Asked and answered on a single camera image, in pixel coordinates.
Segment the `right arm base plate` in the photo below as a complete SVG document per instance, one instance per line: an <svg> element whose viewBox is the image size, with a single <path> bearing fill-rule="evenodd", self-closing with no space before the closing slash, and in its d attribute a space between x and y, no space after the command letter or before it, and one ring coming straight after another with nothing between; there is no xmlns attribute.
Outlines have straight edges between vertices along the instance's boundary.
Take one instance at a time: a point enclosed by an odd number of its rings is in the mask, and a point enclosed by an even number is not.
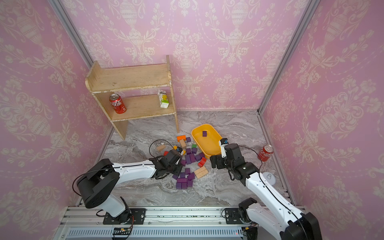
<svg viewBox="0 0 384 240"><path fill-rule="evenodd" d="M245 218L241 215L239 208L225 208L222 216L226 220L227 225L246 225L250 222L246 222Z"/></svg>

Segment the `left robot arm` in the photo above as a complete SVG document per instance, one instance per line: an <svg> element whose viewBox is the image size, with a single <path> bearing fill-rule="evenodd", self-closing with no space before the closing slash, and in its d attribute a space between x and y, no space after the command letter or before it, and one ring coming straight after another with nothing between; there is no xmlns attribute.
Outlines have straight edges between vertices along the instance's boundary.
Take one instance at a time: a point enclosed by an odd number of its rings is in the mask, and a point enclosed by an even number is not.
<svg viewBox="0 0 384 240"><path fill-rule="evenodd" d="M124 198L112 194L115 186L133 180L160 180L169 174L178 175L182 169L181 159L181 152L177 150L138 163L118 164L102 159L77 177L73 186L78 188L87 209L106 212L105 224L133 224L137 218Z"/></svg>

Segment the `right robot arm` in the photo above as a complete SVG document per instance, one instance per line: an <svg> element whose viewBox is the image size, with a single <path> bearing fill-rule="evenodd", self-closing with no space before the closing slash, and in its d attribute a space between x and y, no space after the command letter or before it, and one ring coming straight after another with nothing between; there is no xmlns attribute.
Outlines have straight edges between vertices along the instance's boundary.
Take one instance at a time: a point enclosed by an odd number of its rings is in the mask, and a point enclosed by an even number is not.
<svg viewBox="0 0 384 240"><path fill-rule="evenodd" d="M268 208L265 211L253 198L241 202L239 212L245 223L256 223L277 240L323 238L318 219L310 212L303 213L276 191L258 167L245 161L238 144L221 139L219 146L221 154L210 157L213 168L227 169L232 181L240 181Z"/></svg>

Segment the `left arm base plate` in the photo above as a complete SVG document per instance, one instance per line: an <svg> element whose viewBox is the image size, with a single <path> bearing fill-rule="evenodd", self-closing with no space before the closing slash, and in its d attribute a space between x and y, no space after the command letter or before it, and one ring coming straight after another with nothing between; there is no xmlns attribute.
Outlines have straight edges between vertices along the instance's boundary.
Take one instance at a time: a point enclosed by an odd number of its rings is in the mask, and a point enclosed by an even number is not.
<svg viewBox="0 0 384 240"><path fill-rule="evenodd" d="M133 208L124 211L118 217L112 217L109 213L106 213L104 217L104 225L143 225L146 217L145 208Z"/></svg>

